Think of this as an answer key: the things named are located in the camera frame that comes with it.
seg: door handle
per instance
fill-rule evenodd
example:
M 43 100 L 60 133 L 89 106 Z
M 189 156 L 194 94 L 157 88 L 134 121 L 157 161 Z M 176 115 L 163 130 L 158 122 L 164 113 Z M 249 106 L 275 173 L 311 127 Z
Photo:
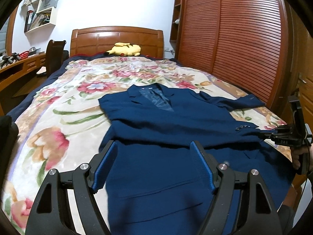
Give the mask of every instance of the door handle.
M 301 80 L 304 84 L 306 84 L 306 81 L 302 78 L 302 73 L 300 72 L 299 73 L 299 80 Z

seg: wooden headboard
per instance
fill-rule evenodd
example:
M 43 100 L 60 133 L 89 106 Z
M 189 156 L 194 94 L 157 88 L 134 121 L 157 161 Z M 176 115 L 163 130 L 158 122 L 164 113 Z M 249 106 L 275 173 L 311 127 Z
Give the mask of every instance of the wooden headboard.
M 70 56 L 106 52 L 117 42 L 140 45 L 141 54 L 163 58 L 163 31 L 132 26 L 98 26 L 72 32 Z

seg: human hand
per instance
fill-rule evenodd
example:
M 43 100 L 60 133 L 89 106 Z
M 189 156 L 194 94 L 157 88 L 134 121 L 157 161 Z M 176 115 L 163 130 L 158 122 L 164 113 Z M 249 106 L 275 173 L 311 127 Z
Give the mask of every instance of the human hand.
M 299 162 L 299 156 L 304 153 L 309 153 L 309 149 L 307 146 L 302 146 L 300 148 L 293 148 L 291 147 L 291 158 L 292 158 L 292 166 L 294 169 L 299 169 L 300 162 Z M 313 145 L 310 147 L 310 167 L 309 170 L 313 170 Z

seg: pikachu plush toy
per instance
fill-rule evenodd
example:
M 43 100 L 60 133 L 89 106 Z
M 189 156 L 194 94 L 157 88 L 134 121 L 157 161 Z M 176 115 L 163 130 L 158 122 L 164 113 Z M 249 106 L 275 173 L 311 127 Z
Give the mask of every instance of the pikachu plush toy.
M 141 48 L 139 45 L 130 44 L 130 43 L 115 43 L 115 46 L 104 53 L 104 55 L 120 55 L 120 56 L 139 56 Z

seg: wooden wardrobe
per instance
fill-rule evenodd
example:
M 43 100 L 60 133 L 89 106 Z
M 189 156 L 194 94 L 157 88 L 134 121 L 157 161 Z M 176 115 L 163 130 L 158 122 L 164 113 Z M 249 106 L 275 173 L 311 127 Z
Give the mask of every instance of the wooden wardrobe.
M 287 60 L 286 18 L 282 0 L 182 0 L 175 58 L 271 107 Z

